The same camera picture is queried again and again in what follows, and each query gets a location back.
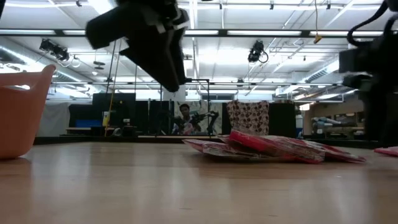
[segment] black curtain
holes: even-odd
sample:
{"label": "black curtain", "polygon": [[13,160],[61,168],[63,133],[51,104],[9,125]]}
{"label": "black curtain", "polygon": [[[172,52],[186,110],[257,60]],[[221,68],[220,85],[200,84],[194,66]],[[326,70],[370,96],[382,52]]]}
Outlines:
{"label": "black curtain", "polygon": [[296,114],[292,103],[269,104],[269,135],[296,138]]}

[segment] pole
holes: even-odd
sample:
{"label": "pole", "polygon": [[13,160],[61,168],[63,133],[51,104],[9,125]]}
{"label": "pole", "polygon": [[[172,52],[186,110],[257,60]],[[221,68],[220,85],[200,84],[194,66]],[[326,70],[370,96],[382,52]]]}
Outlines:
{"label": "pole", "polygon": [[[207,80],[207,113],[210,112],[210,80]],[[211,138],[211,131],[210,131],[210,119],[207,118],[207,133],[209,138]]]}

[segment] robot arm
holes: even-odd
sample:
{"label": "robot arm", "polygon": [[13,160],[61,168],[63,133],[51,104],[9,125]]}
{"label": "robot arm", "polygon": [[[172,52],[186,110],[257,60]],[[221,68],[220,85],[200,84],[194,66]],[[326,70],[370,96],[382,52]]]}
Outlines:
{"label": "robot arm", "polygon": [[383,145],[397,143],[398,133],[393,126],[398,125],[398,117],[393,114],[396,107],[395,94],[398,76],[394,74],[398,50],[398,34],[393,32],[392,25],[398,19],[394,14],[387,22],[383,35],[373,41],[354,40],[357,29],[380,18],[388,9],[398,11],[398,0],[385,0],[376,13],[368,20],[354,26],[347,35],[349,43],[357,46],[340,52],[340,73],[366,72],[368,75],[351,75],[345,77],[343,84],[357,88],[359,99],[364,103],[365,135],[369,140],[380,140]]}
{"label": "robot arm", "polygon": [[185,83],[181,39],[188,13],[176,0],[118,0],[118,7],[94,18],[86,37],[94,49],[125,38],[129,47],[120,52],[145,70],[168,91]]}

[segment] black panel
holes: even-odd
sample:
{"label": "black panel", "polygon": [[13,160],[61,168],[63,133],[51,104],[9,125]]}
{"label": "black panel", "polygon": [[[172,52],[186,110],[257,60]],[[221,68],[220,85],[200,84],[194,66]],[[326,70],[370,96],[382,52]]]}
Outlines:
{"label": "black panel", "polygon": [[222,123],[222,133],[230,134],[231,133],[231,122],[229,121],[229,114],[226,108],[227,103],[223,103],[223,123]]}
{"label": "black panel", "polygon": [[136,102],[136,118],[134,125],[137,127],[138,135],[146,135],[148,133],[148,101],[137,101]]}
{"label": "black panel", "polygon": [[76,127],[76,120],[100,120],[102,121],[102,115],[96,113],[95,109],[91,105],[70,105],[69,106],[69,127]]}
{"label": "black panel", "polygon": [[173,101],[151,101],[149,108],[149,134],[166,135],[171,134],[173,123],[170,119],[174,117]]}
{"label": "black panel", "polygon": [[[102,112],[109,111],[111,95],[111,93],[95,93],[93,95],[93,108],[96,110],[96,114],[102,116]],[[123,126],[123,119],[130,119],[131,124],[135,126],[135,107],[135,93],[115,93],[113,95],[111,119],[109,121],[110,125]]]}
{"label": "black panel", "polygon": [[269,104],[269,135],[296,138],[296,116],[294,104]]}

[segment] black robotic arm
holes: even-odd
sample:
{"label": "black robotic arm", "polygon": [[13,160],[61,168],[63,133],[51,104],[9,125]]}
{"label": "black robotic arm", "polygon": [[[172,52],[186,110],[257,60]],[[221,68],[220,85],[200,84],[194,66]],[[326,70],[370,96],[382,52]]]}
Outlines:
{"label": "black robotic arm", "polygon": [[118,0],[118,7],[94,18],[86,37],[94,49],[125,38],[129,48],[121,51],[168,91],[186,81],[181,39],[189,21],[176,0]]}

